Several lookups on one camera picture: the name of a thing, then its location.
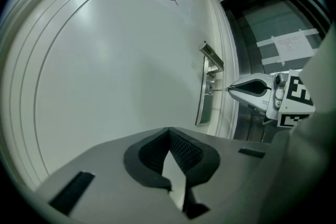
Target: black mesh pad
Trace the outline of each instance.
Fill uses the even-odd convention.
[[[170,181],[162,176],[168,151],[186,176],[187,188],[207,182],[219,167],[213,147],[175,128],[164,128],[126,150],[125,168],[143,186],[171,190]]]

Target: black strip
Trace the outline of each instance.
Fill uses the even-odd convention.
[[[64,215],[68,215],[93,178],[94,175],[91,173],[79,172],[49,204]]]
[[[241,148],[238,152],[245,154],[245,155],[257,157],[257,158],[263,158],[266,153],[262,151],[250,150],[249,148]]]

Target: metal door handle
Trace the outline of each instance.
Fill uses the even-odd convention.
[[[223,61],[206,41],[200,44],[199,50],[209,59],[209,62],[211,62],[211,65],[209,65],[208,74],[214,74],[224,71]]]

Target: black slot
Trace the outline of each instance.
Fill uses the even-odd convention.
[[[64,215],[68,215],[93,178],[94,175],[91,173],[79,172],[49,204]]]
[[[238,152],[245,154],[245,155],[257,157],[257,158],[263,158],[266,153],[262,151],[250,150],[249,148],[241,148]]]

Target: white door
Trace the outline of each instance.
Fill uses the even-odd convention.
[[[207,131],[194,125],[206,7],[43,0],[32,11],[8,55],[2,96],[11,154],[31,188],[106,141],[167,126]]]

